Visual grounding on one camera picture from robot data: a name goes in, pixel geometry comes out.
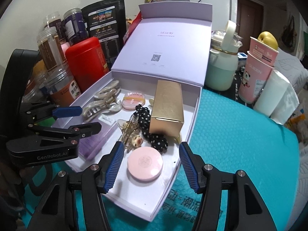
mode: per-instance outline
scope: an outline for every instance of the black polka dot hair tie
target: black polka dot hair tie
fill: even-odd
[[[141,128],[142,135],[146,139],[151,147],[159,151],[160,153],[167,151],[168,142],[166,137],[159,134],[150,134],[150,110],[147,107],[142,107],[140,104],[136,106],[136,112],[134,113],[135,117],[138,118],[138,123]]]

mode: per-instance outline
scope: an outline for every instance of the pear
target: pear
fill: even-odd
[[[263,42],[274,50],[278,50],[278,42],[276,41],[276,38],[268,31],[262,32],[258,37],[258,41]]]

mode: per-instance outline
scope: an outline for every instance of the gold box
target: gold box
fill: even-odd
[[[159,80],[151,114],[150,133],[177,137],[183,124],[181,84]]]

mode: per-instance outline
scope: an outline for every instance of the black snack bag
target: black snack bag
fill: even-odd
[[[97,37],[109,70],[124,46],[126,15],[124,0],[103,0],[81,9],[89,37]]]

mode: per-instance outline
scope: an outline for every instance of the white gift box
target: white gift box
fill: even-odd
[[[111,72],[106,74],[72,105],[85,106],[93,95],[112,80],[119,80],[119,99],[130,91],[145,94],[145,106],[155,95],[158,80],[179,82],[182,88],[184,125],[182,140],[189,141],[198,111],[204,84],[211,41],[212,6],[194,2],[158,2],[140,5],[142,21],[134,30],[116,59]],[[109,117],[129,120],[134,111],[121,110]],[[53,127],[68,128],[81,124],[82,116],[58,119]],[[117,129],[102,150],[92,160],[82,157],[67,160],[76,172],[83,171],[108,154],[119,139]],[[178,145],[167,138],[168,150],[162,154],[163,170],[152,182],[136,181],[127,170],[127,159],[132,153],[125,151],[124,159],[112,189],[105,195],[119,207],[152,221],[167,197],[180,167]],[[142,146],[150,146],[145,140]]]

